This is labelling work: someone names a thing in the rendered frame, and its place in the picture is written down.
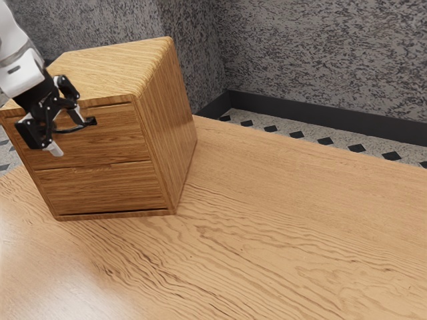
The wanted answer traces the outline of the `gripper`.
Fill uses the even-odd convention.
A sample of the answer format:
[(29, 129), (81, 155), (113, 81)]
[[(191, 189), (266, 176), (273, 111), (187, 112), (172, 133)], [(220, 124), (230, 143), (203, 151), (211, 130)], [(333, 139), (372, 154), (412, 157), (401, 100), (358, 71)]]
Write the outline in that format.
[[(41, 149), (54, 157), (62, 157), (63, 151), (53, 140), (55, 118), (64, 109), (76, 125), (83, 125), (85, 120), (77, 103), (80, 94), (65, 75), (52, 78), (44, 70), (43, 76), (42, 82), (13, 98), (25, 110), (24, 118), (16, 121), (14, 126), (30, 149)], [(48, 96), (49, 116), (46, 117), (43, 101)]]

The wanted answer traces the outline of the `wooden drawer cabinet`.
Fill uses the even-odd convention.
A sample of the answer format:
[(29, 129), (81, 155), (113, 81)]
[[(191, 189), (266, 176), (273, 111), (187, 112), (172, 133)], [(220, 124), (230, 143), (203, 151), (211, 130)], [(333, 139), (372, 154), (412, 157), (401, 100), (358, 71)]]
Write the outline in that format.
[(62, 54), (48, 68), (80, 93), (96, 125), (54, 134), (54, 157), (30, 149), (14, 124), (24, 110), (8, 101), (0, 124), (58, 221), (173, 215), (197, 142), (170, 37)]

